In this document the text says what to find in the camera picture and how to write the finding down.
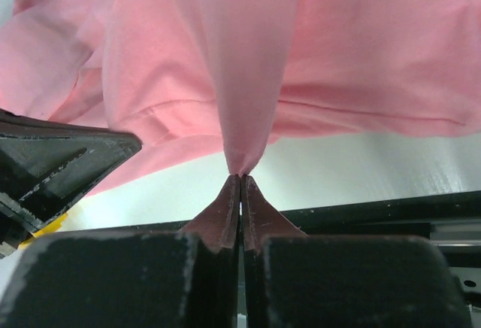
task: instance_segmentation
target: pink cloth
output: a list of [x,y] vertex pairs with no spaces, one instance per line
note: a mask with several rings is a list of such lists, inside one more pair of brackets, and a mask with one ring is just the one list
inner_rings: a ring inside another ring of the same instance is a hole
[[15,0],[0,107],[133,132],[94,192],[284,136],[481,128],[481,0]]

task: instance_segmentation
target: screw hole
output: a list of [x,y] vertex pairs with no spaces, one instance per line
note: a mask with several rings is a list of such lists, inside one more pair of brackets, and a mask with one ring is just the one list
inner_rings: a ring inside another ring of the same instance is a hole
[[464,285],[469,288],[474,288],[476,283],[474,281],[464,281]]

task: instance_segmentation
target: pink fabric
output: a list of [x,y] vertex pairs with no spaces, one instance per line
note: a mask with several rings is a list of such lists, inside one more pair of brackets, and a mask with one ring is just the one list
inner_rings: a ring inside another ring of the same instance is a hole
[[0,107],[138,135],[94,192],[284,136],[481,127],[481,0],[15,0]]

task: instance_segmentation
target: yellow object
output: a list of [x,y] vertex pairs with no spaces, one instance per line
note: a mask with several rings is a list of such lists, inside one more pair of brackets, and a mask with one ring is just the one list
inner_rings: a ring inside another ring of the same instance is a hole
[[22,244],[19,245],[19,249],[25,249],[29,246],[30,243],[32,243],[36,238],[39,236],[42,236],[44,234],[50,234],[52,232],[56,232],[58,229],[62,227],[63,221],[67,218],[67,213],[63,214],[61,217],[58,219],[55,219],[52,223],[48,224],[45,226],[42,230],[38,230],[37,232],[33,232],[31,237],[28,240],[25,240]]

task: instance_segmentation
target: white surface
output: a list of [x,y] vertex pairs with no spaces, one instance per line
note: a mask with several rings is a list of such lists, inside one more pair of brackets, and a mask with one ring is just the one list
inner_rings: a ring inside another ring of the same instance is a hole
[[[0,0],[0,22],[10,10],[11,0]],[[253,175],[280,210],[480,190],[480,146],[481,135],[285,139],[268,147]],[[189,219],[216,196],[226,176],[222,154],[188,162],[84,199],[63,229]],[[0,295],[15,262],[0,262]]]

